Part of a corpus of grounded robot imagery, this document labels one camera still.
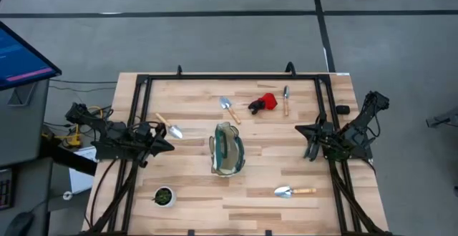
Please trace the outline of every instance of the small shovel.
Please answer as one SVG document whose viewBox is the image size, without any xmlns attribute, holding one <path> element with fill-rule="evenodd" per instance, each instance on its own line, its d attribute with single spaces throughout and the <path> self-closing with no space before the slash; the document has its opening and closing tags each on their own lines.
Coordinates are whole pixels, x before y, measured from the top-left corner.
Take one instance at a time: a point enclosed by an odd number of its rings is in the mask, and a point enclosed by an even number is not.
<svg viewBox="0 0 458 236">
<path fill-rule="evenodd" d="M 278 189 L 275 190 L 275 196 L 277 197 L 284 197 L 284 198 L 290 198 L 293 196 L 293 194 L 310 194 L 310 193 L 315 193 L 316 189 L 311 188 L 311 189 L 297 189 L 293 190 L 289 186 L 285 187 L 279 187 Z"/>
<path fill-rule="evenodd" d="M 170 135 L 177 139 L 182 139 L 183 138 L 183 133 L 181 132 L 181 129 L 178 128 L 176 125 L 171 125 L 162 115 L 155 113 L 156 117 L 167 126 L 169 129 Z"/>
</svg>

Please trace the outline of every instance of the wooden tabletop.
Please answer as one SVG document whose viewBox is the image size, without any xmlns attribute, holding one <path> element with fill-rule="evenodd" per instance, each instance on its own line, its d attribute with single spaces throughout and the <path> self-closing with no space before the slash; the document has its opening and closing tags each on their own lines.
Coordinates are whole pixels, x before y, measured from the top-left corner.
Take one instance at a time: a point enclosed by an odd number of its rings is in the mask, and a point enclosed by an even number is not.
<svg viewBox="0 0 458 236">
<path fill-rule="evenodd" d="M 126 122 L 135 88 L 135 73 L 120 74 L 114 94 L 113 121 Z M 350 115 L 339 116 L 341 125 L 358 114 L 351 78 L 331 74 L 336 104 L 347 104 Z M 290 114 L 283 115 L 283 88 L 290 87 Z M 274 93 L 278 106 L 273 111 L 252 115 L 247 106 L 266 92 Z M 329 106 L 325 96 L 326 111 Z M 236 125 L 219 105 L 220 96 L 228 97 L 242 123 Z M 140 113 L 142 100 L 138 104 Z M 316 90 L 312 81 L 251 80 L 162 80 L 154 81 L 147 120 L 161 113 L 182 129 L 183 139 L 170 135 L 166 140 L 175 151 L 150 156 L 148 166 L 140 169 L 132 206 L 129 235 L 338 235 L 338 219 L 327 161 L 303 158 L 306 138 L 294 129 L 296 124 L 313 124 L 318 115 Z M 230 178 L 210 173 L 208 137 L 215 126 L 230 122 L 240 131 L 246 163 Z M 89 203 L 102 173 L 110 161 L 99 163 Z M 356 199 L 381 229 L 387 230 L 374 172 L 360 160 L 350 160 Z M 97 196 L 95 216 L 99 217 L 113 197 L 119 163 L 108 172 Z M 315 194 L 282 199 L 275 188 L 314 187 Z M 155 190 L 168 186 L 177 193 L 174 207 L 158 207 L 152 201 Z M 120 229 L 124 203 L 120 205 L 116 228 Z M 348 204 L 347 223 L 351 230 Z"/>
</svg>

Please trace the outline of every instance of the monitor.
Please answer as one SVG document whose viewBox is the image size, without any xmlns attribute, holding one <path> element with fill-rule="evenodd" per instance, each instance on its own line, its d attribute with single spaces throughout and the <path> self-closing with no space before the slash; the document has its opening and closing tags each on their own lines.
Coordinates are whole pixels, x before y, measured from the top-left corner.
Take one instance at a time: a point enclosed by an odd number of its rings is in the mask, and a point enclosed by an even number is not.
<svg viewBox="0 0 458 236">
<path fill-rule="evenodd" d="M 61 73 L 59 68 L 0 21 L 0 91 L 15 88 L 10 105 L 26 104 L 33 92 L 34 82 Z"/>
</svg>

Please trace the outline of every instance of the monitor stand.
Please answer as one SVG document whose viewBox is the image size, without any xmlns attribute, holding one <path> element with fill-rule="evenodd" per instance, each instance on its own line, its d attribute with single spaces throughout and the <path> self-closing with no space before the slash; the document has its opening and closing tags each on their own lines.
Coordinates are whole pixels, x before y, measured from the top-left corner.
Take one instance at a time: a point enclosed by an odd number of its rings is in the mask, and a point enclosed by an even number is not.
<svg viewBox="0 0 458 236">
<path fill-rule="evenodd" d="M 10 107 L 25 107 L 28 105 L 35 86 L 36 82 L 15 87 L 9 98 L 8 105 Z"/>
</svg>

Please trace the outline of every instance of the gray floor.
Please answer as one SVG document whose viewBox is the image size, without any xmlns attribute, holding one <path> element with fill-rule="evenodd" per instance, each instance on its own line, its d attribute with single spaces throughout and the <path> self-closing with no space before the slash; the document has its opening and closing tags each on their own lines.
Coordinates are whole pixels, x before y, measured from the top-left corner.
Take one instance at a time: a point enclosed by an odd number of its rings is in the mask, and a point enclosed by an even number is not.
<svg viewBox="0 0 458 236">
<path fill-rule="evenodd" d="M 329 10 L 458 9 L 458 0 L 322 0 Z M 313 0 L 2 0 L 0 13 L 313 10 Z M 327 70 L 314 16 L 3 19 L 59 66 L 62 79 L 116 80 L 119 72 Z M 373 146 L 377 180 L 392 232 L 458 231 L 456 128 L 428 129 L 425 118 L 458 105 L 458 16 L 326 17 L 338 72 L 350 72 L 359 104 L 369 90 L 391 99 Z M 72 85 L 90 89 L 91 86 Z M 64 122 L 71 102 L 111 103 L 113 89 L 50 89 L 46 120 Z M 56 167 L 53 189 L 68 190 Z M 52 213 L 50 235 L 78 232 L 87 195 Z"/>
</svg>

